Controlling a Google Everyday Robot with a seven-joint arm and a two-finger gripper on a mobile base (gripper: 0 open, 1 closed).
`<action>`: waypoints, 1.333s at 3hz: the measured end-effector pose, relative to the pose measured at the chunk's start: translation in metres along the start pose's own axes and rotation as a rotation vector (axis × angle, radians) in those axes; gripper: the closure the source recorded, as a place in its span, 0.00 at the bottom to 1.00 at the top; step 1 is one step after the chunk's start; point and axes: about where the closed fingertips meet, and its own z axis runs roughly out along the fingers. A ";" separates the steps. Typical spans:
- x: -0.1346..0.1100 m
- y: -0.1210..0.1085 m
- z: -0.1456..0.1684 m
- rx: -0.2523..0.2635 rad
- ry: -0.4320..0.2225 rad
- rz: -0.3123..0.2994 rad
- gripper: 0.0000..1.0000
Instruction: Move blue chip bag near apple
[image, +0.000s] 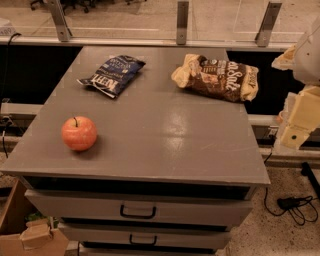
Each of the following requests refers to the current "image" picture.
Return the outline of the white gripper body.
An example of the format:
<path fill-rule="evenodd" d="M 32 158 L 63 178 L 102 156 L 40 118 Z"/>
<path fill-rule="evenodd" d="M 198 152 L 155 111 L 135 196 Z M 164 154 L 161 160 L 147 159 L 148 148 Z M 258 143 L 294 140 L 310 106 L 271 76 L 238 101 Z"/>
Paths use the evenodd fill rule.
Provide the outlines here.
<path fill-rule="evenodd" d="M 296 44 L 294 78 L 307 85 L 320 85 L 320 16 Z"/>

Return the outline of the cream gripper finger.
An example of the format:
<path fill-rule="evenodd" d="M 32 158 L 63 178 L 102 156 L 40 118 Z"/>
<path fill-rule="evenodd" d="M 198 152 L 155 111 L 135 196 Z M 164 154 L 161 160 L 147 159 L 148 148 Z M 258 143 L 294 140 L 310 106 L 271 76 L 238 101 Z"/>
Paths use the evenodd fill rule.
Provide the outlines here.
<path fill-rule="evenodd" d="M 281 115 L 280 144 L 299 149 L 320 126 L 320 87 L 308 85 L 298 94 L 289 93 Z"/>
<path fill-rule="evenodd" d="M 296 46 L 292 45 L 283 54 L 274 59 L 271 66 L 278 70 L 292 70 Z"/>

